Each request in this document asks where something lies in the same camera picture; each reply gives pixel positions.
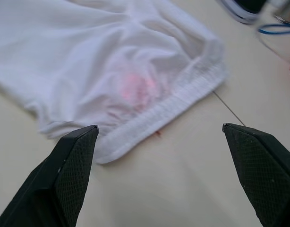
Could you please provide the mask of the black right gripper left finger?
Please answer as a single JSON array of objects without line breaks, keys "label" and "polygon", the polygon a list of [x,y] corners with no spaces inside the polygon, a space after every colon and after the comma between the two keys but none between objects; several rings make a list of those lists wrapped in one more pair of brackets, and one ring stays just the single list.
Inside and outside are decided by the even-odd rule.
[{"label": "black right gripper left finger", "polygon": [[5,208],[0,227],[76,226],[98,133],[98,127],[91,125],[60,138]]}]

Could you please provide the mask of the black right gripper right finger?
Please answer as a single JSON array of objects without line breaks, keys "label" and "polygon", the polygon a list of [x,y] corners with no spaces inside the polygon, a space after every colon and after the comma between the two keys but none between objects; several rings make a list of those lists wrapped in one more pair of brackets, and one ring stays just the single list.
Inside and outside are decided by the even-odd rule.
[{"label": "black right gripper right finger", "polygon": [[264,227],[290,227],[290,152],[271,134],[222,126],[239,182]]}]

